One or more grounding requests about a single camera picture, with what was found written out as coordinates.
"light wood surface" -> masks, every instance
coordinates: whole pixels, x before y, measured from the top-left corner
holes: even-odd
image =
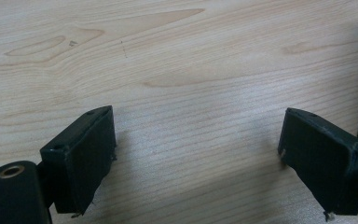
[[[54,223],[324,223],[276,148],[288,106],[356,134],[358,0],[0,0],[0,166],[103,105],[118,161]]]

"screw hole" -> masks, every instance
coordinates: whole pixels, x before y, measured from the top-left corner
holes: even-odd
[[[21,174],[24,171],[24,169],[25,168],[22,165],[10,166],[0,173],[0,178],[1,179],[11,178],[13,176]]]

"wood grain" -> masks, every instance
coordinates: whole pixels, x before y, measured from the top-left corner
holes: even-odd
[[[276,148],[288,106],[356,134],[358,1],[0,1],[0,166],[102,105],[118,161],[54,223],[324,223]]]

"black plastic bracket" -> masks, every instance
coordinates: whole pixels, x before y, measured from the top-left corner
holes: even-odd
[[[358,214],[358,137],[307,111],[288,108],[278,153],[329,214]]]
[[[47,143],[37,166],[0,167],[0,223],[51,223],[48,208],[84,214],[116,159],[112,106],[82,115]]]

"wooden table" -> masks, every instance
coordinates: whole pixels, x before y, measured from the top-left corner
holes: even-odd
[[[103,105],[118,161],[54,223],[324,223],[276,149],[288,106],[356,134],[358,0],[0,1],[0,166]]]

